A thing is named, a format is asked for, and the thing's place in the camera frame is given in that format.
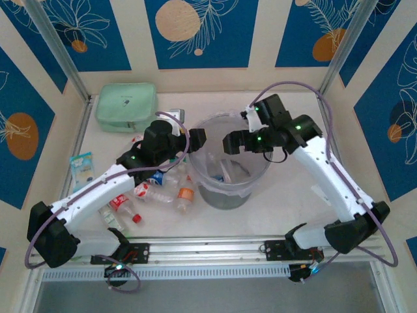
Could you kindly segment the bottle white red label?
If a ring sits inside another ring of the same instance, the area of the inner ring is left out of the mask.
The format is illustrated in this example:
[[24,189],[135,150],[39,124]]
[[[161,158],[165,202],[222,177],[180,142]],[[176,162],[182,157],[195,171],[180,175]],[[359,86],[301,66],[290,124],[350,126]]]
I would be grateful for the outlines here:
[[165,192],[161,191],[157,186],[150,183],[141,183],[136,186],[134,196],[147,202],[157,203],[160,205],[170,205],[173,203],[173,197]]

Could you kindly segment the crushed bottle blue label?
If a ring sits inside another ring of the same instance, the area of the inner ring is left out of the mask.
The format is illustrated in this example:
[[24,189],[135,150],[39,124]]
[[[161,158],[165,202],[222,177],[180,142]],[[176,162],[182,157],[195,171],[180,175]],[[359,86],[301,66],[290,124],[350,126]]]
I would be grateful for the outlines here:
[[230,159],[217,159],[213,156],[207,160],[207,173],[212,179],[221,183],[240,184],[251,177],[250,171],[240,162]]

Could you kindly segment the clear unlabelled crushed bottle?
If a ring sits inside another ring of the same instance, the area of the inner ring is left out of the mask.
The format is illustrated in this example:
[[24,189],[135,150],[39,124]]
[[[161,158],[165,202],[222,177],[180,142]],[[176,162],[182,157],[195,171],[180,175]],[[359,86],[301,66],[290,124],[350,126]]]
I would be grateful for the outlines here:
[[184,176],[187,176],[186,169],[186,157],[182,159],[177,165],[172,166],[172,163],[176,161],[177,157],[169,160],[171,167],[165,172],[165,179],[167,183],[172,185],[177,185],[183,179]]

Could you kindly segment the mint green zipper pouch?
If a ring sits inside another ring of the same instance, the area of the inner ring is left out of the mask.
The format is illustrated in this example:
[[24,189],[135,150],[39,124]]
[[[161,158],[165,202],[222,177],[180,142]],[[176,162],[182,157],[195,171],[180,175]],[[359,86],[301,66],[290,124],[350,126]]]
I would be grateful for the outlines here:
[[104,132],[143,132],[158,109],[153,83],[109,83],[98,96],[95,118]]

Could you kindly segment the bottle orange label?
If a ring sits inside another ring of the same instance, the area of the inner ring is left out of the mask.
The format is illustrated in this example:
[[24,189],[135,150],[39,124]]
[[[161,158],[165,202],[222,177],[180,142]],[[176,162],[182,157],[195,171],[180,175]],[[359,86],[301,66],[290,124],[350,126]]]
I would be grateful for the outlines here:
[[195,188],[193,181],[189,175],[186,175],[180,184],[179,192],[175,200],[175,208],[180,213],[186,213],[193,205],[195,196]]

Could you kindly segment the bottle red label red cap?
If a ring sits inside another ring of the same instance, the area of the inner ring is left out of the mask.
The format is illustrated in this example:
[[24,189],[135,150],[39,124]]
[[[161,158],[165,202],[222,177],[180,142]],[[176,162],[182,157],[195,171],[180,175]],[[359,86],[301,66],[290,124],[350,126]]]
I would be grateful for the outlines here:
[[113,198],[109,202],[109,206],[116,213],[128,216],[134,224],[138,224],[142,220],[142,217],[135,211],[133,202],[125,194]]

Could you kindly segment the light blue wipes packet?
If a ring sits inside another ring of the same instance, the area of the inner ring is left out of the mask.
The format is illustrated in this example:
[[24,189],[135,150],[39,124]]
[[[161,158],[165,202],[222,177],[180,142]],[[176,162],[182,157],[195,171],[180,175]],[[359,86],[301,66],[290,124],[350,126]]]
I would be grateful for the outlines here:
[[93,155],[91,152],[70,157],[73,192],[87,186],[94,178]]

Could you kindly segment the clear bottle green label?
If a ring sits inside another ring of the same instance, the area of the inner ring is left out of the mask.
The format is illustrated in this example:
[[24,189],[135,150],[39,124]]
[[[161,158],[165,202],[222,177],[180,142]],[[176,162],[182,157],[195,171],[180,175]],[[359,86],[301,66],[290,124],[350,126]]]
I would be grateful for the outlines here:
[[115,228],[120,232],[125,230],[125,226],[117,215],[109,207],[103,207],[98,210],[103,223],[109,228]]

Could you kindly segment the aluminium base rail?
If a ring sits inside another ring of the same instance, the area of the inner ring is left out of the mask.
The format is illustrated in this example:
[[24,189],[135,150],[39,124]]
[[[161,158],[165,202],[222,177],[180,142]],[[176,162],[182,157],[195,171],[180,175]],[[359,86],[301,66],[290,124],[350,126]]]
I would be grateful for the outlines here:
[[[232,263],[265,263],[264,242],[285,240],[283,236],[269,237],[185,237],[185,238],[147,238],[132,237],[131,243],[148,243],[149,265],[224,265]],[[330,246],[315,244],[328,261],[336,250]],[[280,263],[309,263],[310,261],[274,261]]]

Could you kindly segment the aluminium frame post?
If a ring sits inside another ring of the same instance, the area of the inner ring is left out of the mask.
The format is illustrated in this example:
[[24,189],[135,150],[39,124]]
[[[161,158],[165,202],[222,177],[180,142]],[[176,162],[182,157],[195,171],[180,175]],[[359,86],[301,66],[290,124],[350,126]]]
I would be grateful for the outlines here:
[[91,96],[42,5],[37,0],[22,0],[22,3],[64,74],[71,81],[77,94],[82,100],[88,102]]
[[342,66],[345,64],[346,59],[351,53],[358,37],[360,36],[363,28],[365,27],[371,13],[376,7],[379,0],[361,0],[358,10],[354,13],[352,20],[343,36],[343,39],[337,48],[333,59],[331,60],[323,82],[319,88],[319,91],[325,95],[339,74]]

